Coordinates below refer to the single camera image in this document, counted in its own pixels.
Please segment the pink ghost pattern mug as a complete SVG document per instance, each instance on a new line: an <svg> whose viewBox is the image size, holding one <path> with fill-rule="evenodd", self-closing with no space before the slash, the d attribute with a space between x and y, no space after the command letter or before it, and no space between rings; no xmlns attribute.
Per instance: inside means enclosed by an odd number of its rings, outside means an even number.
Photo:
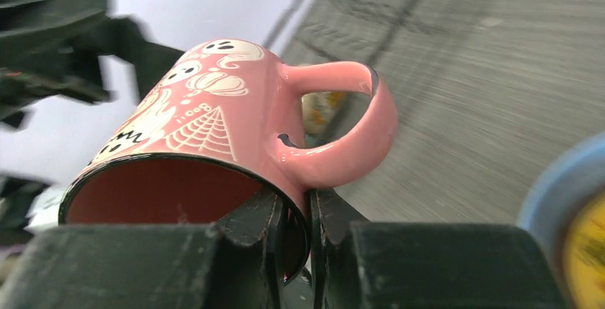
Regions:
<svg viewBox="0 0 605 309"><path fill-rule="evenodd" d="M301 99L364 93L363 117L336 141L305 145ZM387 84L369 66L284 64L265 47L218 39L185 52L66 190L59 223L211 223L257 192L285 203L285 277L310 250L306 192L375 169L397 132Z"/></svg>

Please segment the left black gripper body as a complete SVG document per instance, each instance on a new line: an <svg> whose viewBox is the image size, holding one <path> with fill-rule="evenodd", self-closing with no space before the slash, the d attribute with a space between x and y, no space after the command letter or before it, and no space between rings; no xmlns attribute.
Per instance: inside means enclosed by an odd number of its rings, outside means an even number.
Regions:
<svg viewBox="0 0 605 309"><path fill-rule="evenodd" d="M108 0L1 0L1 124L18 129L47 97L111 100L100 53L82 42L107 9Z"/></svg>

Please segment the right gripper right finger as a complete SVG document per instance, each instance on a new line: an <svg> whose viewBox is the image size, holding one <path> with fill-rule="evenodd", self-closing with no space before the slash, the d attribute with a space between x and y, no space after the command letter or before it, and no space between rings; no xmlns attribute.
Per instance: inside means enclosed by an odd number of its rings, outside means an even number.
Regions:
<svg viewBox="0 0 605 309"><path fill-rule="evenodd" d="M316 308L565 308L535 240L501 224L372 222L309 194Z"/></svg>

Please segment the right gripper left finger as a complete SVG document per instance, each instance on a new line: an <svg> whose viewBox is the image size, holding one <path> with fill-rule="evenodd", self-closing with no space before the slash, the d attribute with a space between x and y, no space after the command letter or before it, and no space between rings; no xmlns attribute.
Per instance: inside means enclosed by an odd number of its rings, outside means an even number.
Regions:
<svg viewBox="0 0 605 309"><path fill-rule="evenodd" d="M278 308L284 207L260 192L215 224L64 225L37 235L3 308Z"/></svg>

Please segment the light blue plate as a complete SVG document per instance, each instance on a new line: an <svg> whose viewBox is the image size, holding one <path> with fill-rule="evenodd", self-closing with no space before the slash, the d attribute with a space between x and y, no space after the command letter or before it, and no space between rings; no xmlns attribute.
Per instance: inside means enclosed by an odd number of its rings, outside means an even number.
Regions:
<svg viewBox="0 0 605 309"><path fill-rule="evenodd" d="M559 244L573 217L604 188L604 133L573 146L535 181L517 216L517 226L539 244L554 267Z"/></svg>

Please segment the yellow patterned plate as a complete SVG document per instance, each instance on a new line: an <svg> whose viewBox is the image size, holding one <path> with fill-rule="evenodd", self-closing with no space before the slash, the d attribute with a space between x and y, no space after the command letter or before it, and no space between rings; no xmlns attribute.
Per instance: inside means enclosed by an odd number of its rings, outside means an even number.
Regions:
<svg viewBox="0 0 605 309"><path fill-rule="evenodd" d="M577 213L565 235L564 279L577 308L604 308L604 193Z"/></svg>

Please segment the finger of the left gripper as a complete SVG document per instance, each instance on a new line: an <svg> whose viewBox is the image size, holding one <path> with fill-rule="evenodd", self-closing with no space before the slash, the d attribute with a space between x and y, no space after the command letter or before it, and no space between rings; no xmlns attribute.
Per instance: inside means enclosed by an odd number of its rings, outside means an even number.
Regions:
<svg viewBox="0 0 605 309"><path fill-rule="evenodd" d="M149 41L142 25L129 16L107 17L85 34L85 46L99 55L130 63L140 100L184 54L183 50Z"/></svg>

